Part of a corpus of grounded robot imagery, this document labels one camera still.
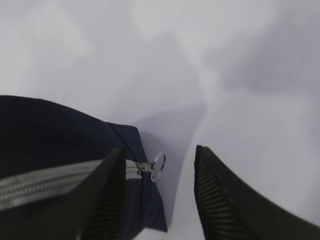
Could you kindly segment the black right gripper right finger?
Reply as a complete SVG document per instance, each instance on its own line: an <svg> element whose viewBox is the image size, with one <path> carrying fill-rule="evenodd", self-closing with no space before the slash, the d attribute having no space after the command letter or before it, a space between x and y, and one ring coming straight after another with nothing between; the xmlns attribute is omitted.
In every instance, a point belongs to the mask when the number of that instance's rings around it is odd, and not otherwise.
<svg viewBox="0 0 320 240"><path fill-rule="evenodd" d="M268 200L197 145L194 196L207 240L318 240L319 226Z"/></svg>

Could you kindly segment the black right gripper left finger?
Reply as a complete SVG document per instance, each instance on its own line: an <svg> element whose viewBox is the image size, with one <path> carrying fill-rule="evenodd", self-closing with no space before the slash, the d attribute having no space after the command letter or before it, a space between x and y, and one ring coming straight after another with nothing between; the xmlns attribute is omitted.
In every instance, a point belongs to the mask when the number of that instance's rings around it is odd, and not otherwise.
<svg viewBox="0 0 320 240"><path fill-rule="evenodd" d="M126 150L116 148L54 205L51 240L116 240L125 202Z"/></svg>

